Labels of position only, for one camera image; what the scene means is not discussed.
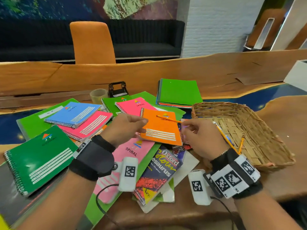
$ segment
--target wire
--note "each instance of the wire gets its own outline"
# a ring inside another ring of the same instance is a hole
[[[228,209],[228,207],[219,198],[216,198],[216,197],[213,197],[213,196],[210,196],[210,198],[219,201],[226,208],[226,210],[230,213],[230,215],[231,215],[231,222],[232,222],[231,229],[233,230],[235,223],[233,221],[234,220],[234,216],[232,215],[231,211]]]
[[[106,188],[109,188],[111,186],[119,186],[119,184],[111,184],[111,185],[107,185],[105,188],[103,188],[101,191],[98,192],[98,194],[96,195],[96,205],[99,208],[99,210],[113,223],[115,224],[119,229],[121,230],[125,230],[125,228],[121,227],[117,222],[115,222],[113,219],[111,219],[107,213],[102,209],[102,207],[100,206],[99,202],[98,202],[98,196],[101,194],[101,192],[103,192]]]

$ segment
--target pencil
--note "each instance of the pencil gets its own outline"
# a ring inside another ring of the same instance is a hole
[[[218,125],[216,125],[217,129],[220,131],[220,133],[222,134],[222,136],[224,137],[224,139],[226,140],[226,142],[229,144],[229,146],[236,151],[236,153],[238,153],[238,151],[235,149],[235,147],[233,147],[233,145],[230,143],[230,141],[227,139],[227,137],[225,136],[224,132],[222,132],[222,130],[219,128]]]
[[[238,154],[241,154],[244,139],[245,139],[245,136],[242,135],[242,139],[241,139],[241,143],[240,143],[240,148],[239,148]]]
[[[169,121],[173,121],[173,122],[176,122],[176,123],[182,123],[181,121],[178,121],[178,120],[175,120],[175,119],[168,119],[168,118],[160,116],[160,115],[157,115],[157,117],[159,117],[161,119],[166,119],[166,120],[169,120]]]

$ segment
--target pink spiral notebook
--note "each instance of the pink spiral notebook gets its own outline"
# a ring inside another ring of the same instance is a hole
[[[58,127],[70,138],[78,141],[85,141],[99,131],[112,116],[112,113],[96,111],[83,124],[75,129],[61,125],[58,125]]]
[[[121,162],[124,157],[136,157],[140,163],[144,156],[149,152],[151,147],[154,145],[154,142],[151,141],[142,141],[137,138],[132,138],[128,142],[121,144],[114,152],[114,160],[116,162]],[[98,178],[96,183],[94,194],[98,194],[103,188],[108,185],[116,184],[119,182],[119,173],[112,172],[111,175],[105,176],[103,178]],[[105,189],[99,195],[99,199],[103,203],[110,203],[113,201],[115,196],[118,193],[117,186],[111,186]]]
[[[149,110],[157,110],[148,102],[146,102],[142,97],[138,97],[129,101],[116,102],[115,105],[120,109],[122,113],[137,116],[140,116],[142,108]]]

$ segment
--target hand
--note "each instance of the hand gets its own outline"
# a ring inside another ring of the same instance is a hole
[[[226,143],[216,125],[206,119],[190,119],[182,122],[187,141],[195,152],[203,158],[213,160],[230,146]]]
[[[142,127],[147,122],[148,119],[139,116],[119,114],[100,135],[103,139],[114,145],[114,147],[118,147],[120,144],[133,138],[136,132],[145,133],[146,130]]]

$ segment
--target wall mural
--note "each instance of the wall mural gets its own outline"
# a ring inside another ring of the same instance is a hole
[[[0,19],[176,19],[177,0],[0,0]]]

